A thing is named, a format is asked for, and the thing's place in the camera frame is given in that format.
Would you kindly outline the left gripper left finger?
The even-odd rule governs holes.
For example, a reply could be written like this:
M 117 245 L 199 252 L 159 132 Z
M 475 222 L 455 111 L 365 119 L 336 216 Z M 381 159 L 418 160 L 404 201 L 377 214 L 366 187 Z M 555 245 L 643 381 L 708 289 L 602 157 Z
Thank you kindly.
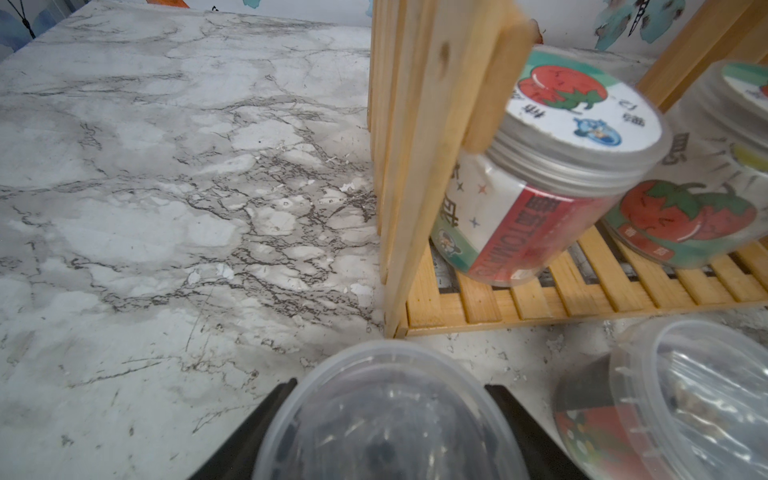
M 296 386 L 296 378 L 278 384 L 189 480 L 251 479 L 266 432 Z

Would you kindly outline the red seed plastic jar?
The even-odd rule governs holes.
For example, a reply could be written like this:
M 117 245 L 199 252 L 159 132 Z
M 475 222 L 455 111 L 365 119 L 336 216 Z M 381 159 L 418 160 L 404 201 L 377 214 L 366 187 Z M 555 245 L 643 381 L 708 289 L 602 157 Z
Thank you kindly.
M 716 322 L 630 327 L 559 381 L 552 410 L 591 479 L 767 476 L 767 350 Z

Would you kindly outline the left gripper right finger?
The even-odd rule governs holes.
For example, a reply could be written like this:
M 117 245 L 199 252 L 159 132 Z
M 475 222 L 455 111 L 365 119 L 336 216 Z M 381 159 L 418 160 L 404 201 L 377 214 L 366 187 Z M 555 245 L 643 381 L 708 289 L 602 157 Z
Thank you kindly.
M 531 479 L 588 480 L 505 386 L 487 384 L 485 390 L 509 424 Z

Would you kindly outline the purple seed plastic jar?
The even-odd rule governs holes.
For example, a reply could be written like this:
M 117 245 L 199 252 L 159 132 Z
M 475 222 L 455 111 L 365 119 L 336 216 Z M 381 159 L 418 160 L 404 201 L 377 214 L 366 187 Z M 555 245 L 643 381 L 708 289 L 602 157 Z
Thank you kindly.
M 370 341 L 289 393 L 255 479 L 526 479 L 501 409 L 466 369 L 406 341 Z

